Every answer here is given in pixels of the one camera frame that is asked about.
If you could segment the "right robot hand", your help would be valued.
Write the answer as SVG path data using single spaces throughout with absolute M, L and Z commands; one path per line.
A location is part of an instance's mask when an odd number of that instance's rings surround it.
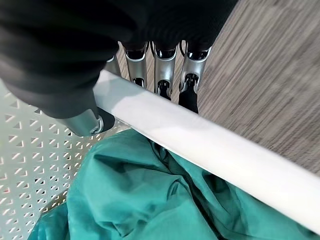
M 119 75 L 123 47 L 130 80 L 147 85 L 146 54 L 154 57 L 154 92 L 169 99 L 177 52 L 184 56 L 179 104 L 198 111 L 197 90 L 212 45 L 235 0 L 3 0 L 0 78 L 23 102 L 80 137 L 114 126 L 96 104 L 102 70 Z

